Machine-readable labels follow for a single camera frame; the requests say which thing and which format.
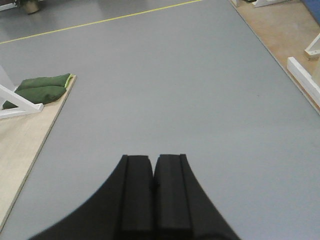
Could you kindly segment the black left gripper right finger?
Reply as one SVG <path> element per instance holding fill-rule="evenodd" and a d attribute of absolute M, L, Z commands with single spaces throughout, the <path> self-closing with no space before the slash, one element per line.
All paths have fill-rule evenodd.
<path fill-rule="evenodd" d="M 185 154 L 161 154 L 154 171 L 157 240 L 237 240 Z"/>

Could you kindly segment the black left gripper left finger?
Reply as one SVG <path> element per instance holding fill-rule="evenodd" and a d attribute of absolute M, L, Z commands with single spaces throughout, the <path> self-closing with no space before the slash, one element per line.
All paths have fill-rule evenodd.
<path fill-rule="evenodd" d="M 144 155 L 123 155 L 101 187 L 34 240 L 151 240 L 153 171 Z"/>

